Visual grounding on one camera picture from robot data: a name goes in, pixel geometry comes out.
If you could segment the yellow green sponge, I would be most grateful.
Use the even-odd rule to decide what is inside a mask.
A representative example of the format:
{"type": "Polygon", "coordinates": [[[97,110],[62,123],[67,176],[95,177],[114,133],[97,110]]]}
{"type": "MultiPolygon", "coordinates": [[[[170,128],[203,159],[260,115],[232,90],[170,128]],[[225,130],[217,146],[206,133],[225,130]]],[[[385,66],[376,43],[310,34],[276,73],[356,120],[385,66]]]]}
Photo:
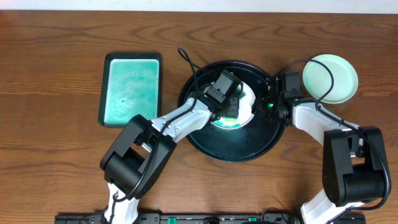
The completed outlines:
{"type": "Polygon", "coordinates": [[[234,126],[238,122],[236,117],[221,117],[216,121],[220,126],[234,126]]]}

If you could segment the white plate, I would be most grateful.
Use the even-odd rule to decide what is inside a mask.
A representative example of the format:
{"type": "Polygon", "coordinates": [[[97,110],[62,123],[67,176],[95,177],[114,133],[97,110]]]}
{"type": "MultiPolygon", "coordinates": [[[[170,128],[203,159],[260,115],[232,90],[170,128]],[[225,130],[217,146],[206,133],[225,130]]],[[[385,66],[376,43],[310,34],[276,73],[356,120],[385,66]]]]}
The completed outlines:
{"type": "MultiPolygon", "coordinates": [[[[214,82],[206,84],[205,88],[209,87],[211,84],[214,84],[214,82]]],[[[216,123],[216,121],[219,120],[219,118],[217,118],[216,120],[212,121],[211,124],[221,129],[238,129],[242,128],[253,119],[254,115],[251,113],[251,108],[256,96],[252,89],[247,84],[242,82],[241,90],[238,90],[237,96],[239,97],[239,115],[237,117],[238,122],[234,126],[220,126],[216,123]]]]}

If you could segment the green plate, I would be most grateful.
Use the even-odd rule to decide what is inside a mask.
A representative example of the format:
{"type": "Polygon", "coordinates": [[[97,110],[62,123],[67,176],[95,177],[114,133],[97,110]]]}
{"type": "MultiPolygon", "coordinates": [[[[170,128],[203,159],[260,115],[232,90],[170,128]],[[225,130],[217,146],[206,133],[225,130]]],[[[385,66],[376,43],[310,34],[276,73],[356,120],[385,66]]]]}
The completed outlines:
{"type": "MultiPolygon", "coordinates": [[[[340,104],[355,95],[359,80],[352,64],[344,58],[332,54],[318,55],[313,60],[324,64],[333,75],[333,88],[321,102],[340,104]]],[[[308,62],[304,66],[302,78],[305,88],[314,98],[320,98],[331,87],[329,72],[316,62],[308,62]]]]}

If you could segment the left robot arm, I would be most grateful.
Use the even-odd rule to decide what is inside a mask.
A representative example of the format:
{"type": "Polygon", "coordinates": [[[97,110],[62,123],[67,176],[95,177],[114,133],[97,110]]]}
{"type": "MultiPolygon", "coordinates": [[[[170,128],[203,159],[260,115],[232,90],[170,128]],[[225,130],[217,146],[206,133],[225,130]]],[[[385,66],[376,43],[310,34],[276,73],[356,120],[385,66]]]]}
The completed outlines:
{"type": "Polygon", "coordinates": [[[131,118],[99,164],[109,187],[102,223],[134,223],[139,199],[155,184],[179,140],[230,109],[239,109],[237,96],[219,105],[203,95],[156,119],[131,118]]]}

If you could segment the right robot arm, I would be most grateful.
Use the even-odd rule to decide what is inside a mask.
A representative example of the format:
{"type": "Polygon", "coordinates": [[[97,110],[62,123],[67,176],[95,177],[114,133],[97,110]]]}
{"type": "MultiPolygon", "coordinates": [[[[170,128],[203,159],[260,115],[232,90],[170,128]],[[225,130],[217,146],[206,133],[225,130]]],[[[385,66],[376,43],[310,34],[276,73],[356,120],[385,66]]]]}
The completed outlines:
{"type": "Polygon", "coordinates": [[[334,223],[353,210],[381,208],[391,176],[381,130],[346,122],[313,98],[260,96],[252,113],[305,131],[323,146],[323,188],[300,207],[301,223],[334,223]]]}

